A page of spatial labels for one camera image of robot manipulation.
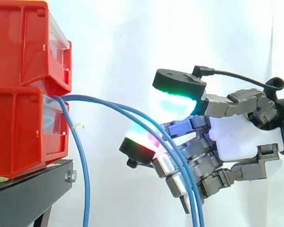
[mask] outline red storage bin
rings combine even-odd
[[[0,88],[0,176],[13,179],[68,154],[68,125],[57,101],[35,87]]]
[[[0,0],[0,86],[71,91],[71,43],[46,2]]]

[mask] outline glowing light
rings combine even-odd
[[[149,122],[144,123],[161,136],[160,132],[156,130],[152,124],[150,124]],[[152,151],[157,151],[160,145],[159,141],[153,135],[151,135],[149,132],[147,132],[144,128],[142,128],[136,123],[134,123],[130,127],[125,137],[135,141],[136,143]]]
[[[156,114],[164,122],[179,121],[188,117],[195,109],[196,101],[187,97],[175,96],[161,91],[156,92]]]
[[[160,120],[160,123],[183,120],[192,113],[196,105],[196,101],[190,98],[170,95],[161,91],[155,93],[152,101],[154,101],[152,103],[156,119]],[[161,133],[151,123],[145,123],[161,136]],[[157,151],[160,145],[154,136],[135,123],[130,127],[126,137],[153,151]]]

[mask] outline white backdrop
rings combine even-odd
[[[271,77],[271,1],[48,2],[73,43],[73,94],[119,102],[154,116],[151,83],[158,68],[191,72],[199,64],[263,82]],[[222,76],[207,81],[207,92],[218,95],[252,87]],[[127,158],[118,148],[131,125],[129,120],[88,103],[71,103],[71,115],[75,123],[85,125],[79,134],[91,175],[90,226],[191,225],[164,180],[147,168],[126,166]],[[68,158],[74,159],[78,180],[54,205],[50,227],[82,223],[83,176],[73,139]],[[270,181],[235,183],[207,199],[206,226],[284,226],[282,220],[274,219],[275,215],[284,218],[284,207],[277,206],[284,168],[278,174],[279,178]]]

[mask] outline blue wire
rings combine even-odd
[[[106,102],[106,101],[103,101],[103,100],[100,100],[100,99],[97,99],[97,98],[94,98],[94,97],[80,96],[80,95],[70,95],[70,96],[64,96],[64,97],[62,97],[62,99],[64,101],[86,101],[86,102],[100,103],[100,104],[106,105],[108,107],[111,107],[111,105],[112,105],[112,106],[114,106],[115,110],[116,110],[116,107],[120,107],[120,108],[123,108],[123,109],[125,109],[127,111],[130,111],[130,112],[132,112],[134,114],[137,114],[137,115],[145,118],[146,120],[151,122],[154,126],[156,126],[156,128],[166,137],[167,141],[170,142],[170,144],[172,145],[172,147],[175,150],[176,154],[179,156],[180,160],[182,161],[182,163],[184,165],[184,169],[186,170],[186,172],[188,174],[188,179],[189,179],[190,183],[187,183],[187,181],[186,181],[187,180],[187,175],[183,171],[182,165],[179,164],[177,157],[175,157],[175,155],[173,153],[173,150],[171,150],[168,146],[165,146],[165,143],[161,142],[161,140],[162,140],[161,137],[159,137],[159,139],[158,139],[157,135],[153,135],[154,137],[156,137],[156,139],[158,139],[160,141],[160,143],[163,145],[163,147],[168,151],[168,153],[171,155],[171,157],[175,160],[175,162],[176,162],[176,164],[177,164],[177,166],[178,166],[178,168],[179,168],[179,170],[180,170],[180,172],[181,172],[181,174],[182,174],[182,176],[184,178],[184,182],[185,182],[186,186],[191,185],[191,187],[193,188],[193,191],[194,191],[194,194],[195,194],[196,203],[197,203],[197,208],[198,208],[198,215],[199,215],[200,226],[204,227],[204,217],[203,217],[203,212],[202,212],[202,202],[201,202],[201,198],[200,198],[200,195],[199,195],[199,191],[198,191],[196,183],[195,183],[195,179],[194,179],[194,177],[192,176],[192,174],[191,174],[191,172],[189,170],[187,161],[184,158],[183,154],[181,153],[179,148],[176,146],[174,141],[171,139],[171,137],[165,132],[165,130],[162,129],[162,127],[158,123],[156,123],[152,118],[150,118],[146,114],[144,114],[144,113],[142,113],[142,112],[140,112],[140,111],[138,111],[138,110],[136,110],[134,108],[131,108],[131,107],[128,107],[128,106],[125,106],[125,105],[120,105],[120,104]],[[192,213],[193,226],[196,227],[198,225],[197,225],[196,214],[195,214],[195,201],[194,201],[194,198],[193,198],[191,190],[190,190],[191,187],[186,187],[186,189],[187,189],[187,192],[188,192],[188,195],[189,195],[190,204],[191,204],[190,207],[191,207],[191,213]]]
[[[65,115],[65,118],[67,120],[68,126],[71,129],[71,133],[75,139],[76,145],[78,147],[81,163],[82,163],[82,169],[83,169],[83,178],[84,178],[84,214],[83,214],[83,227],[89,227],[89,210],[90,210],[90,180],[89,180],[89,169],[86,161],[86,157],[84,154],[84,149],[81,144],[79,135],[76,131],[76,129],[73,129],[73,122],[71,120],[70,114],[68,113],[68,109],[64,103],[64,101],[58,97],[55,96],[53,99],[57,100],[61,106],[61,109]]]

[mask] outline metal bolt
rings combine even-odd
[[[75,183],[77,180],[77,171],[68,170],[65,174],[65,181],[68,183]]]

